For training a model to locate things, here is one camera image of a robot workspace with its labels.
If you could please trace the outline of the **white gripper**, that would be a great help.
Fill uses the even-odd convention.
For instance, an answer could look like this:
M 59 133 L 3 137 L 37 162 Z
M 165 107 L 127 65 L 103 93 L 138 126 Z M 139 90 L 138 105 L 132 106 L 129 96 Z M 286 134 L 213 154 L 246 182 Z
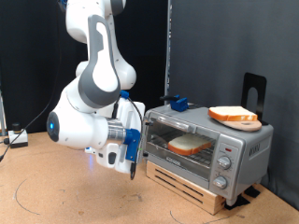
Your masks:
M 100 165 L 120 173 L 135 172 L 144 112 L 143 103 L 119 100 L 116 118 L 107 121 L 106 143 L 95 150 Z M 146 121 L 145 125 L 153 126 L 153 121 Z M 144 151 L 143 157 L 148 156 L 149 153 Z

